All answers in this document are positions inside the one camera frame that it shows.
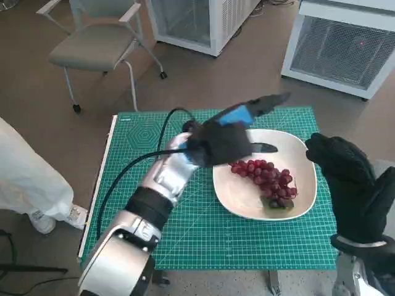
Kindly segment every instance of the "vent grille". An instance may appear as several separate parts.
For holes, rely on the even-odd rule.
[[[152,6],[160,34],[210,47],[209,0],[152,0]]]
[[[222,38],[226,42],[243,21],[246,0],[226,0],[222,4]]]
[[[395,32],[305,17],[293,71],[368,89],[395,49]]]

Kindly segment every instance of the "green cutting mat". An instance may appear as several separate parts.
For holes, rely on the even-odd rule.
[[[196,110],[200,122],[218,110]],[[82,259],[96,241],[96,218],[101,201],[111,182],[130,161],[154,151],[167,113],[121,113],[110,145],[98,199]],[[165,140],[181,131],[189,118],[173,115]],[[310,107],[277,108],[256,120],[252,128],[286,131],[306,140],[318,131]],[[115,188],[103,217],[103,229],[123,208],[153,160],[134,168]],[[157,269],[332,269],[336,251],[330,245],[335,233],[326,181],[317,170],[317,201],[308,214],[291,221],[262,222],[240,218],[224,209],[212,184],[212,169],[199,169],[164,228],[163,238],[154,252]]]

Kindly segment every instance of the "gray chair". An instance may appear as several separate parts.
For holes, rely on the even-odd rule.
[[[79,70],[99,71],[103,74],[114,70],[120,63],[129,68],[131,96],[136,111],[136,90],[133,70],[125,58],[132,52],[136,43],[147,50],[148,54],[160,67],[160,77],[167,77],[162,65],[152,51],[143,42],[139,8],[141,4],[134,0],[70,0],[76,30],[70,33],[65,27],[50,16],[50,12],[61,0],[50,0],[37,14],[44,15],[61,27],[69,37],[61,42],[49,55],[49,61],[64,69],[67,87],[73,101],[73,109],[81,112],[81,107],[73,95],[68,68]],[[84,26],[82,13],[90,17],[116,17],[118,23],[96,23]],[[132,28],[131,21],[136,18],[137,32]]]

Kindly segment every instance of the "white plate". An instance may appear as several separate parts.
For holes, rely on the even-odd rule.
[[[250,178],[241,178],[230,171],[229,165],[213,169],[215,193],[221,204],[231,213],[249,219],[283,221],[306,214],[317,195],[317,175],[314,164],[306,157],[306,146],[292,134],[272,129],[249,129],[251,142],[268,143],[277,147],[275,153],[253,153],[249,159],[273,162],[280,171],[287,168],[294,177],[291,185],[297,187],[298,195],[292,209],[272,209],[262,205],[260,189]]]

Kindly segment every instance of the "floor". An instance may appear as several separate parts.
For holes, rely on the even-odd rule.
[[[94,177],[103,152],[111,115],[133,109],[126,68],[103,78],[99,73],[71,71],[83,113],[75,115],[59,67],[48,53],[64,38],[56,26],[34,14],[46,0],[24,0],[0,12],[0,117],[9,122],[44,159],[72,185],[75,203],[88,207]],[[311,105],[321,131],[344,136],[373,158],[395,160],[395,74],[374,100],[360,99],[301,81],[280,77],[296,5],[266,5],[250,18],[241,34],[217,59],[175,46],[158,44],[156,52],[168,79],[152,66],[137,81],[142,111],[222,108],[264,94],[291,91],[289,105]],[[67,3],[55,16],[71,24]],[[19,263],[65,266],[79,275],[76,254],[81,232],[64,223],[48,236],[36,233],[26,216],[0,211],[1,228],[13,233]],[[0,260],[9,249],[0,242]],[[283,295],[331,295],[334,272],[282,271]],[[8,275],[0,289],[21,292],[50,274]],[[269,295],[260,271],[170,273],[173,284],[153,287],[149,295]],[[75,295],[75,280],[37,288],[30,295]]]

